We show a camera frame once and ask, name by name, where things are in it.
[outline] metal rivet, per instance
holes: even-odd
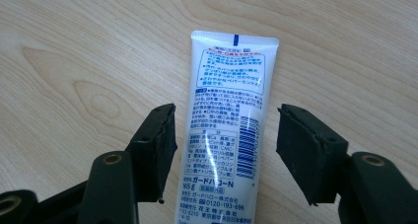
[[[21,204],[22,199],[18,196],[10,195],[0,200],[0,216],[13,211]]]
[[[104,163],[106,165],[113,165],[113,164],[120,162],[120,160],[122,160],[122,156],[117,155],[117,154],[110,154],[104,158]]]
[[[372,156],[372,155],[364,155],[362,157],[363,161],[366,163],[369,163],[370,165],[376,166],[376,167],[382,167],[384,166],[384,160],[380,159],[379,157]]]

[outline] clamp jaw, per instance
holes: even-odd
[[[373,153],[347,155],[348,142],[310,112],[279,109],[277,153],[308,204],[333,203],[341,223],[418,223],[418,190],[390,160]]]
[[[30,190],[0,194],[0,223],[139,223],[137,202],[164,203],[177,149],[174,111],[174,104],[153,109],[125,151],[99,156],[79,185],[42,202]]]

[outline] table surface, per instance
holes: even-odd
[[[305,108],[381,154],[418,187],[418,0],[0,0],[0,193],[44,200],[123,150],[149,111],[175,103],[166,203],[173,223],[194,30],[278,37],[255,223],[337,223],[308,206],[275,153],[280,114]]]

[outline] tube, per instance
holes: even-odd
[[[174,224],[254,223],[273,37],[195,31]]]

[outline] wood grain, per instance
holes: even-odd
[[[175,103],[164,205],[173,223],[190,78],[190,33],[278,37],[256,223],[337,223],[309,207],[274,153],[282,103],[384,155],[418,188],[418,0],[0,0],[0,193],[43,200],[124,149],[148,112]]]

